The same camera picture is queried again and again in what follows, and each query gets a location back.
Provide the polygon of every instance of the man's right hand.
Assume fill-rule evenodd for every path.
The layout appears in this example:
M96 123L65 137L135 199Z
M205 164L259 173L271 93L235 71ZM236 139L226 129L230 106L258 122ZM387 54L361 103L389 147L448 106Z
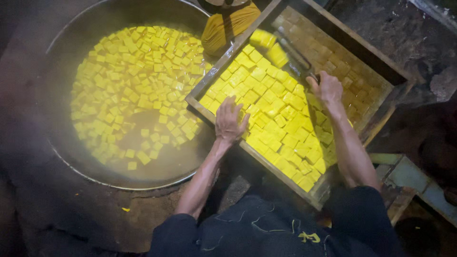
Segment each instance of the man's right hand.
M324 104L330 113L343 109L341 96L343 86L337 77L330 76L325 71L320 73L320 85L312 77L307 77L306 81L311 85L315 96Z

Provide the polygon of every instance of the hand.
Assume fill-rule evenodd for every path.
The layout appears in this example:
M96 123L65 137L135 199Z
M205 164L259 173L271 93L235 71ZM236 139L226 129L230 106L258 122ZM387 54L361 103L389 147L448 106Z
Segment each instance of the hand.
M320 85L312 77L307 77L306 81L311 85L315 96L322 101L325 106L341 103L343 86L337 77L330 76L325 71L320 72Z
M216 112L216 138L232 146L243 135L249 122L250 113L246 114L238 125L238 114L243 104L235 106L234 96L227 97Z

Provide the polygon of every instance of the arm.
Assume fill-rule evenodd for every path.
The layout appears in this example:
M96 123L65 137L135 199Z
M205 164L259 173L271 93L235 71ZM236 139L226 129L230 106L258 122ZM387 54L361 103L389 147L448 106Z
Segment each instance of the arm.
M218 176L222 158L246 130L250 115L246 114L241 125L237 121L242 106L235 106L235 97L227 97L219 107L216 112L216 141L179 199L175 214L185 213L195 219L200 215Z
M341 102L343 87L336 77L320 72L321 83L306 78L314 94L329 112L335 137L338 168L349 187L371 186L380 191L376 171L355 130L348 122Z

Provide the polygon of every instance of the wrist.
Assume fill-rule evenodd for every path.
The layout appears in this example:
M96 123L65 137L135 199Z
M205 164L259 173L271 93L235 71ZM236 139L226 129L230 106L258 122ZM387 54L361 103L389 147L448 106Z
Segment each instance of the wrist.
M225 153L233 146L233 143L224 140L223 138L216 138L214 141L212 150L215 152L216 156L222 158Z
M325 107L329 112L330 118L333 120L340 120L346 115L346 111L344 110L341 101L325 103Z

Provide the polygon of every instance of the forearm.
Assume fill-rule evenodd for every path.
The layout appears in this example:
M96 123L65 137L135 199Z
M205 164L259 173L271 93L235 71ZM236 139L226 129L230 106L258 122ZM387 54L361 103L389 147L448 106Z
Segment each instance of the forearm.
M195 219L200 215L208 195L217 178L220 162L230 145L217 139L202 165L197 169L192 180L182 194L175 214L186 213Z
M371 186L380 190L380 184L371 160L357 133L347 120L340 102L327 106L335 137L338 168L349 187Z

